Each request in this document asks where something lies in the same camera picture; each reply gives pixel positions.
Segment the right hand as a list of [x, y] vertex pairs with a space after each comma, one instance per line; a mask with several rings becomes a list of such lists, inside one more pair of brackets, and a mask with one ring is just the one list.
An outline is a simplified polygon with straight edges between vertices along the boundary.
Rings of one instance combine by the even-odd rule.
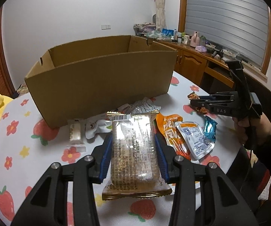
[[234, 128], [240, 144], [247, 150], [252, 150], [258, 144], [263, 143], [271, 135], [271, 122], [265, 114], [260, 118], [232, 118]]

